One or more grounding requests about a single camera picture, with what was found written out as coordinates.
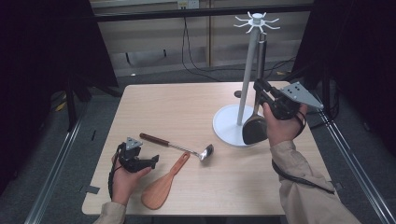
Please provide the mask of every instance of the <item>person's left hand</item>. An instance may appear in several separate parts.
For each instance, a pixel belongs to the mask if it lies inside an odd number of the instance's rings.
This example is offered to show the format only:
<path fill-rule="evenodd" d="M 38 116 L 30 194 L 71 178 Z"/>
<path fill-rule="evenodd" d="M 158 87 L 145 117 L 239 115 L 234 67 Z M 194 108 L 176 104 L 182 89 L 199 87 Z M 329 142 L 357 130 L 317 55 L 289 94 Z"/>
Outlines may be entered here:
<path fill-rule="evenodd" d="M 119 160 L 116 162 L 116 168 L 120 167 Z M 114 173 L 113 177 L 113 197 L 111 202 L 127 205 L 134 189 L 137 187 L 141 177 L 145 176 L 151 171 L 151 167 L 147 167 L 136 173 L 130 173 L 123 167 Z"/>

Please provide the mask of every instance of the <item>wooden handle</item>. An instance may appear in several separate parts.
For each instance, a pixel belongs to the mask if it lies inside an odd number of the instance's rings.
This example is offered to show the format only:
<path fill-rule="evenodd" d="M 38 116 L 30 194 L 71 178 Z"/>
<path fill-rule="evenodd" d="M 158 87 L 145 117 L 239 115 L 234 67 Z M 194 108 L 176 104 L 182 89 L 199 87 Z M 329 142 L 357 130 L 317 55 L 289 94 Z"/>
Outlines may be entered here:
<path fill-rule="evenodd" d="M 190 152 L 185 152 L 181 157 L 176 161 L 175 165 L 172 167 L 169 172 L 170 175 L 177 175 L 178 171 L 183 167 L 184 163 L 189 159 Z"/>
<path fill-rule="evenodd" d="M 140 137 L 143 138 L 143 139 L 146 139 L 146 140 L 148 140 L 148 141 L 150 141 L 152 143 L 155 143 L 155 144 L 158 144 L 158 145 L 161 145 L 161 146 L 164 146 L 164 147 L 169 147 L 169 142 L 165 141 L 165 140 L 163 140 L 161 138 L 154 137 L 154 136 L 148 135 L 146 133 L 141 133 Z"/>

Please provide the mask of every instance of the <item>white stand base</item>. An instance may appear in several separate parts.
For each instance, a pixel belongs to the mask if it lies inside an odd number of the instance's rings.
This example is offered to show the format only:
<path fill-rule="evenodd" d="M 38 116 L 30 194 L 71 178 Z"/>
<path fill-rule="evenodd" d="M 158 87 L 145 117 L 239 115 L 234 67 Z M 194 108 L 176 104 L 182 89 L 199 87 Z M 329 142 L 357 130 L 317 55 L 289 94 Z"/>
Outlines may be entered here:
<path fill-rule="evenodd" d="M 233 147 L 249 147 L 242 137 L 244 123 L 253 114 L 253 107 L 246 106 L 242 117 L 242 124 L 237 124 L 239 105 L 226 105 L 213 118 L 213 130 L 218 138 Z"/>

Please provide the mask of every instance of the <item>silver metal plate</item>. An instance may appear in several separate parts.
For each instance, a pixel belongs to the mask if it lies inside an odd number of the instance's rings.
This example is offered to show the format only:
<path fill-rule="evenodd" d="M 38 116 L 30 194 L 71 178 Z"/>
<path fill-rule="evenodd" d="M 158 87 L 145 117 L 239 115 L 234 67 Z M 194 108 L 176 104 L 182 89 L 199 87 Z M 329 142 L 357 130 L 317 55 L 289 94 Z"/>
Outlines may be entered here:
<path fill-rule="evenodd" d="M 311 105 L 318 109 L 324 107 L 300 82 L 295 82 L 279 90 L 294 102 Z"/>
<path fill-rule="evenodd" d="M 142 145 L 143 145 L 142 142 L 134 140 L 132 137 L 127 137 L 126 138 L 126 149 L 127 150 L 130 150 L 130 149 L 135 148 L 135 147 L 140 147 Z"/>

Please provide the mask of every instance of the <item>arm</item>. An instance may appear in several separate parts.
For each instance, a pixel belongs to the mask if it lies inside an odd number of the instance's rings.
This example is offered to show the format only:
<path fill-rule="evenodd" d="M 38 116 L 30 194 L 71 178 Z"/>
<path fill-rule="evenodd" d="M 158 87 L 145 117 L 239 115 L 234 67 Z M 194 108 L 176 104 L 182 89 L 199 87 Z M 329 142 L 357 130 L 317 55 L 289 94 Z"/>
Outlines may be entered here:
<path fill-rule="evenodd" d="M 307 106 L 300 111 L 306 114 Z M 292 140 L 300 129 L 295 119 L 274 118 L 268 104 L 263 105 L 267 121 L 267 134 L 275 164 L 288 175 L 300 177 L 320 186 L 334 190 L 324 176 L 312 168 L 305 157 L 296 150 Z M 341 204 L 338 198 L 323 189 L 299 184 L 283 177 L 279 178 L 280 202 L 290 224 L 292 223 L 359 223 Z"/>
<path fill-rule="evenodd" d="M 137 173 L 129 173 L 120 167 L 113 177 L 113 197 L 110 203 L 102 205 L 102 213 L 94 224 L 122 224 L 125 219 L 126 206 L 141 177 L 151 171 L 147 167 Z"/>

